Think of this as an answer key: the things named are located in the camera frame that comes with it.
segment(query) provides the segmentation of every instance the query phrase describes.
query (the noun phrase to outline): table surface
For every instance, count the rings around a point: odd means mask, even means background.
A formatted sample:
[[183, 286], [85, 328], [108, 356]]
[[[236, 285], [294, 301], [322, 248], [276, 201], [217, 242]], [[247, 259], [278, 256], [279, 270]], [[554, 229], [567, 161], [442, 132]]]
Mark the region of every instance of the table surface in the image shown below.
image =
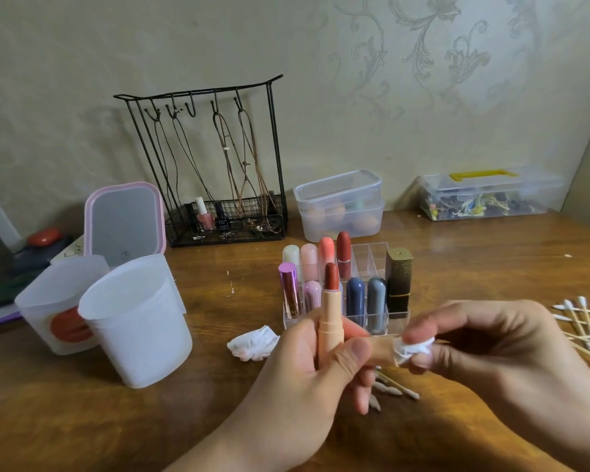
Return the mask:
[[[431, 222], [386, 212], [378, 235], [354, 239], [370, 242], [413, 253], [412, 314], [448, 299], [550, 306], [584, 295], [590, 303], [590, 228], [557, 213]], [[99, 348], [58, 357], [24, 322], [0, 326], [0, 471], [159, 471], [199, 442], [262, 367], [242, 363], [226, 343], [262, 325], [283, 330], [276, 267], [285, 245], [304, 243], [293, 219], [283, 242], [169, 250], [194, 347], [145, 389], [123, 386]], [[383, 412], [364, 417], [342, 402], [328, 440], [298, 470], [562, 469], [463, 386], [390, 375], [422, 399], [378, 395]]]

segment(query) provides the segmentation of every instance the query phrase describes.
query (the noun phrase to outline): red circular label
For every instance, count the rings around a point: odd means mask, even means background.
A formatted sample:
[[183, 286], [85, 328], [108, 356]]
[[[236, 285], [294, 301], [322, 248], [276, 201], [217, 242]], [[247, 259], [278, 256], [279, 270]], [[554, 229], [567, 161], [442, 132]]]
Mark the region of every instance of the red circular label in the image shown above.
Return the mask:
[[94, 336], [77, 307], [62, 311], [50, 321], [50, 332], [66, 343], [80, 343]]

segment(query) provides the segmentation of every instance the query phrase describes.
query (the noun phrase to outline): black and gold lipstick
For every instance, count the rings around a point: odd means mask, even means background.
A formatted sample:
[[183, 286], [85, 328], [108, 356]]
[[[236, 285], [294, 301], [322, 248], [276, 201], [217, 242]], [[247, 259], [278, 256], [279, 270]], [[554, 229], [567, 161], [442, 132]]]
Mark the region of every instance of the black and gold lipstick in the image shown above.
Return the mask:
[[[400, 332], [391, 330], [401, 330], [408, 320], [412, 267], [413, 256], [407, 248], [387, 248], [384, 277], [387, 283], [389, 333]], [[401, 320], [401, 324], [392, 326], [394, 320]]]

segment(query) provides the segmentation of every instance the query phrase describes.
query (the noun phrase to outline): yellow handle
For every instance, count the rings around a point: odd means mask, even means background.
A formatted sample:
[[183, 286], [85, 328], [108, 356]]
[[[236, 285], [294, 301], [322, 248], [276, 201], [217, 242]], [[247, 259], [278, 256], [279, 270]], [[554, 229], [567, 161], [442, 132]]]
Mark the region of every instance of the yellow handle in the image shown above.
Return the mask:
[[509, 175], [510, 177], [518, 177], [519, 174], [510, 172], [503, 168], [497, 168], [495, 170], [475, 170], [473, 172], [457, 172], [450, 174], [450, 178], [455, 182], [462, 182], [464, 179], [473, 179], [475, 177], [490, 177], [492, 175]]

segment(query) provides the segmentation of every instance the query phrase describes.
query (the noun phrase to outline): black wire rack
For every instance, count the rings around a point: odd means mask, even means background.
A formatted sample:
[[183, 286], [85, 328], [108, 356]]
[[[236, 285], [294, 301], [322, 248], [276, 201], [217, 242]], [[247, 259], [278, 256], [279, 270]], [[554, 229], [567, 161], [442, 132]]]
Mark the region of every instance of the black wire rack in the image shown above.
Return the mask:
[[[172, 247], [261, 242], [267, 240], [283, 240], [285, 238], [288, 223], [288, 211], [286, 208], [282, 163], [280, 161], [280, 147], [277, 141], [277, 125], [275, 123], [275, 105], [272, 90], [272, 84], [283, 76], [284, 75], [280, 74], [279, 76], [262, 83], [247, 84], [243, 86], [177, 91], [144, 97], [128, 94], [116, 94], [114, 96], [116, 99], [121, 99], [126, 102], [127, 109], [131, 114], [133, 124], [138, 132], [142, 148], [144, 149], [148, 164], [155, 178], [155, 183], [164, 199], [167, 213], [167, 218], [165, 220], [166, 237]], [[186, 107], [188, 116], [195, 118], [197, 116], [197, 110], [194, 100], [197, 96], [202, 95], [214, 96], [216, 109], [218, 109], [217, 94], [235, 92], [237, 99], [236, 103], [237, 105], [242, 106], [240, 92], [262, 86], [267, 90], [268, 113], [273, 135], [275, 163], [277, 164], [277, 176], [280, 191], [275, 193], [273, 190], [270, 190], [268, 195], [244, 198], [240, 201], [238, 199], [206, 199], [205, 206], [207, 211], [213, 216], [220, 216], [221, 218], [217, 219], [216, 222], [218, 228], [205, 230], [201, 223], [197, 221], [196, 216], [199, 212], [195, 202], [182, 203], [179, 198], [179, 193], [177, 192], [177, 186], [173, 185], [179, 181], [177, 160], [172, 154], [168, 139], [166, 139], [165, 145], [168, 145], [170, 156], [172, 156], [175, 170], [177, 172], [177, 177], [175, 182], [173, 182], [170, 172], [168, 171], [171, 167], [170, 160], [167, 164], [164, 157], [164, 151], [162, 150], [162, 142], [158, 136], [157, 123], [160, 122], [161, 116], [167, 115], [172, 120], [173, 126], [175, 126], [175, 120], [179, 123], [177, 117], [179, 113], [184, 110], [181, 106]], [[170, 105], [168, 103], [165, 104], [167, 112], [162, 112], [162, 110], [156, 106], [156, 100], [170, 101]], [[148, 108], [145, 108], [141, 103], [146, 104]], [[149, 127], [149, 122], [147, 121], [145, 114], [150, 118], [152, 124], [151, 128]], [[181, 145], [181, 149], [186, 153], [181, 141], [182, 138], [178, 133], [176, 138]], [[185, 141], [188, 150], [190, 151], [190, 145], [187, 138]], [[193, 161], [194, 158], [192, 158], [190, 163], [203, 183], [201, 174], [197, 170], [196, 164]]]

